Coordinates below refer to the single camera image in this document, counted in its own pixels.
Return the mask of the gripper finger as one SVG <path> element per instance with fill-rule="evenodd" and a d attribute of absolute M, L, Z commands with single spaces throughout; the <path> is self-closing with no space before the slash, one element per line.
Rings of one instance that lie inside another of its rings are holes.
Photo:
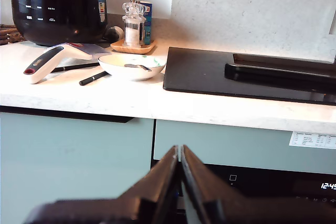
<path fill-rule="evenodd" d="M 120 199 L 134 199 L 135 223 L 164 223 L 176 201 L 178 146 L 174 145 L 150 171 L 125 191 Z"/>
<path fill-rule="evenodd" d="M 234 207 L 242 198 L 228 183 L 216 176 L 191 151 L 181 147 L 184 186 L 201 223 L 236 223 Z"/>

